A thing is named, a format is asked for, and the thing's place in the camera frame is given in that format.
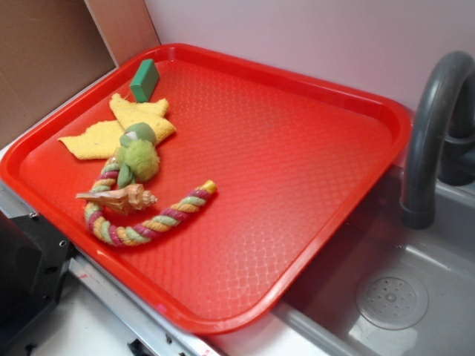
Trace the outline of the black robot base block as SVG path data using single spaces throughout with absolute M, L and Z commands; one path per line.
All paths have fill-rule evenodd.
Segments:
M 43 216 L 1 215 L 1 328 L 26 325 L 59 300 L 71 251 Z

